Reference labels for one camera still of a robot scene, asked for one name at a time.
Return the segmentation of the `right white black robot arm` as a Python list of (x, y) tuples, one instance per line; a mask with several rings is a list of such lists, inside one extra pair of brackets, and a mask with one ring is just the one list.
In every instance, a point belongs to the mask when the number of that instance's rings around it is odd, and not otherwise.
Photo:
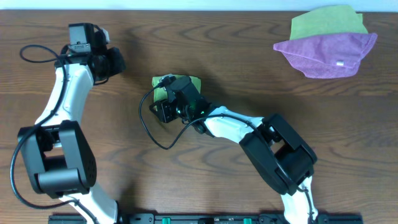
[(278, 114), (267, 118), (235, 113), (217, 106), (200, 93), (189, 76), (165, 75), (152, 82), (152, 92), (165, 98), (149, 109), (162, 123), (181, 119), (185, 129), (239, 146), (266, 184), (281, 195), (288, 223), (315, 223), (311, 182), (317, 156), (301, 136)]

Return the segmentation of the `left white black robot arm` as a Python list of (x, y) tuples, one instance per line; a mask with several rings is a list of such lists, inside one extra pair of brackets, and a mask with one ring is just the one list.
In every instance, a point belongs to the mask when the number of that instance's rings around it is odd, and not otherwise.
[(11, 187), (23, 204), (40, 208), (16, 188), (14, 169), (20, 154), (34, 192), (60, 200), (49, 208), (71, 205), (83, 223), (125, 223), (117, 201), (96, 181), (95, 156), (80, 128), (90, 90), (122, 73), (124, 59), (119, 49), (107, 47), (105, 29), (91, 23), (68, 28), (69, 44), (52, 59), (56, 79), (47, 106), (33, 126), (18, 132), (10, 165)]

